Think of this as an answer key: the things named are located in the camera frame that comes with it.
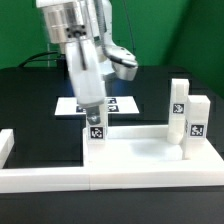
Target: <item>robotic arm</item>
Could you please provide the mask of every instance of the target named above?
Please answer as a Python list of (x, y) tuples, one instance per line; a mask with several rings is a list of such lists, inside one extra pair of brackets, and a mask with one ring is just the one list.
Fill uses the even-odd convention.
[[(114, 70), (119, 78), (133, 80), (138, 67), (135, 57), (116, 46), (110, 33), (105, 34), (109, 0), (36, 0), (36, 4), (43, 11), (51, 42), (60, 44), (66, 54), (79, 105), (86, 109), (91, 125), (99, 124), (99, 105), (106, 97), (102, 75)], [(108, 69), (103, 69), (105, 62)]]

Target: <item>black table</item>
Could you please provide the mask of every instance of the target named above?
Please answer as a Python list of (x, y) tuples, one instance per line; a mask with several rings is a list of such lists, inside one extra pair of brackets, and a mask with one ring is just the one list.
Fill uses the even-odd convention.
[[(110, 79), (108, 96), (134, 96), (139, 115), (110, 115), (109, 125), (167, 124), (172, 78), (188, 78), (190, 94), (207, 95), (207, 138), (224, 152), (224, 102), (185, 69), (141, 67), (133, 82)], [(0, 129), (13, 128), (7, 168), (82, 166), (84, 117), (55, 117), (58, 97), (74, 96), (56, 68), (0, 70)], [(2, 223), (224, 223), (223, 187), (0, 195)]]

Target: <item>silver cylinder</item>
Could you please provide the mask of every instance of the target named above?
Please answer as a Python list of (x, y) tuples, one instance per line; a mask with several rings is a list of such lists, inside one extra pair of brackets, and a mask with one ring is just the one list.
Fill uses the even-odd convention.
[(70, 3), (44, 7), (42, 10), (52, 43), (76, 41), (75, 32), (81, 34), (81, 39), (97, 35), (95, 21), (90, 21), (89, 15), (90, 13), (91, 18), (94, 18), (95, 5), (92, 0), (73, 0)]

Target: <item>green wall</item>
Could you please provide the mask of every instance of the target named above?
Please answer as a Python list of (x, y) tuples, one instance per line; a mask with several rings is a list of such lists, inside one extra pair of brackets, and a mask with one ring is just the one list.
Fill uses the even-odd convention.
[[(111, 2), (114, 41), (132, 50), (123, 2)], [(126, 3), (140, 65), (185, 67), (224, 97), (223, 0)], [(1, 0), (0, 8), (0, 68), (56, 48), (46, 42), (34, 0)]]

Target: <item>white wooden block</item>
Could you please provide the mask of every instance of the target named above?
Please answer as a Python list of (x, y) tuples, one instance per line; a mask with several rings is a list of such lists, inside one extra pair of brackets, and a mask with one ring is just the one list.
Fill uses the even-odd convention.
[(167, 133), (167, 141), (172, 144), (180, 144), (183, 138), (188, 92), (187, 79), (172, 79)]
[(205, 148), (209, 108), (207, 96), (188, 96), (182, 143), (184, 159), (191, 159)]
[(14, 145), (12, 129), (3, 129), (0, 133), (0, 169), (3, 168)]

